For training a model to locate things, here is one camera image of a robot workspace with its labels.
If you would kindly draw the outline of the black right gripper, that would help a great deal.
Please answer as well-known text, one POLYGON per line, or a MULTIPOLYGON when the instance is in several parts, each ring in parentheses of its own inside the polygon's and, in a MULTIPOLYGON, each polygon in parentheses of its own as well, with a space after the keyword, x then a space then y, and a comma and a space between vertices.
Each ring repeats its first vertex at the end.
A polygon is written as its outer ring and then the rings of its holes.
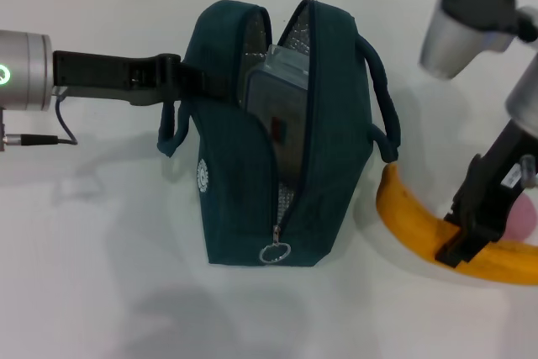
POLYGON ((530 136, 510 121, 491 147, 476 155, 444 221, 461 228, 436 253, 451 268, 469 263, 505 232, 509 211, 522 192, 520 159, 530 154, 530 136))

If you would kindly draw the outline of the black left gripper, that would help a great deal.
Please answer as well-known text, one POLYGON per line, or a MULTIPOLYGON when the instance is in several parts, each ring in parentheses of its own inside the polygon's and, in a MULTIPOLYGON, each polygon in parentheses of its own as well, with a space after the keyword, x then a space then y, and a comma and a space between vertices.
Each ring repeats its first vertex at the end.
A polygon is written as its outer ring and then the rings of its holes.
POLYGON ((73 98, 186 98, 228 100, 225 78, 161 54, 127 58, 57 50, 53 53, 54 84, 73 98))

